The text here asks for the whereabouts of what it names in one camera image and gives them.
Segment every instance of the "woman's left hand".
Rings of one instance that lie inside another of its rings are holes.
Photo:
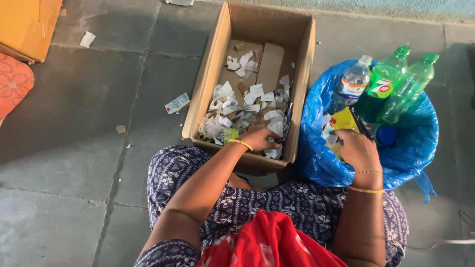
[[[241,140],[250,145],[253,151],[262,151],[267,149],[278,149],[281,145],[275,142],[269,142],[266,137],[280,138],[280,136],[267,129],[270,120],[259,124],[252,123],[247,127],[247,132],[240,135],[237,140]]]

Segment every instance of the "water bottle label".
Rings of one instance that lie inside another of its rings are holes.
[[[372,84],[370,90],[368,91],[368,94],[373,97],[377,98],[386,98],[388,97],[392,89],[394,87],[393,82],[391,80],[385,79],[381,77],[381,75],[377,74],[376,72],[373,73],[375,77],[376,82]]]
[[[341,97],[350,99],[350,100],[355,100],[360,98],[361,94],[364,92],[364,88],[366,86],[364,85],[354,85],[352,83],[349,83],[347,80],[342,78],[342,83],[343,83],[343,88],[339,94]]]

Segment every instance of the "orange cardboard box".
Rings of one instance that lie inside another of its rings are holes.
[[[290,91],[290,103],[294,103],[294,107],[282,158],[275,160],[246,153],[237,163],[238,170],[244,173],[276,172],[294,162],[297,156],[300,120],[314,57],[315,20],[312,14],[294,10],[238,2],[223,3],[216,27],[208,40],[182,131],[183,138],[191,138],[196,147],[211,154],[215,154],[222,146],[199,140],[198,126],[208,110],[215,86],[222,84],[222,76],[227,74],[223,63],[235,45],[233,40],[249,40],[262,47],[266,42],[273,42],[284,47],[283,59],[279,60],[282,62],[280,75],[274,75],[275,78],[280,78],[284,70],[290,69],[291,61],[295,62],[291,75],[294,82]]]
[[[3,0],[0,52],[20,61],[44,62],[62,0]]]

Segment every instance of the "gold bangle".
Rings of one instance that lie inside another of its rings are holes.
[[[228,142],[235,142],[235,143],[243,144],[250,150],[249,152],[252,152],[252,147],[250,145],[246,144],[245,142],[241,141],[241,140],[230,139]]]
[[[362,171],[362,172],[357,172],[355,171],[355,173],[372,173],[372,172],[383,172],[383,171]]]
[[[381,189],[381,190],[366,190],[366,189],[359,189],[359,188],[354,188],[352,186],[348,186],[348,189],[351,189],[353,191],[357,191],[357,192],[362,192],[362,193],[370,193],[370,194],[381,194],[381,193],[384,193],[384,189]]]

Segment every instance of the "blue bottle cap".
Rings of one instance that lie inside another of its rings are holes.
[[[396,128],[394,127],[378,127],[376,130],[376,142],[381,145],[390,145],[396,139]]]

